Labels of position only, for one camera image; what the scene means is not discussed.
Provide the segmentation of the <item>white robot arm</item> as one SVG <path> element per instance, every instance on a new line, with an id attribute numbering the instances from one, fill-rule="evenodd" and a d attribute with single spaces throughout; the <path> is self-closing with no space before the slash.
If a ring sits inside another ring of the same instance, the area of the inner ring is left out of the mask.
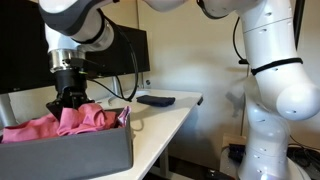
<path id="1" fill-rule="evenodd" d="M 107 49 L 111 22 L 101 8 L 118 0 L 38 0 L 45 22 L 51 70 L 88 51 Z M 288 122 L 306 120 L 320 110 L 320 90 L 298 57 L 290 0 L 196 0 L 210 19 L 236 12 L 241 19 L 251 75 L 244 84 L 249 134 L 238 168 L 240 180 L 311 180 L 287 157 Z"/>

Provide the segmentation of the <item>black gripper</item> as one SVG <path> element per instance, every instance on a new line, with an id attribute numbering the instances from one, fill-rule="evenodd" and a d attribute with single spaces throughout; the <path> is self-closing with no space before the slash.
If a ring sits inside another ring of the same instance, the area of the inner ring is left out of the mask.
<path id="1" fill-rule="evenodd" d="M 78 109 L 82 104 L 93 103 L 86 94 L 86 76 L 77 69 L 59 70 L 54 76 L 57 96 L 46 107 L 57 120 L 61 118 L 64 108 Z"/>

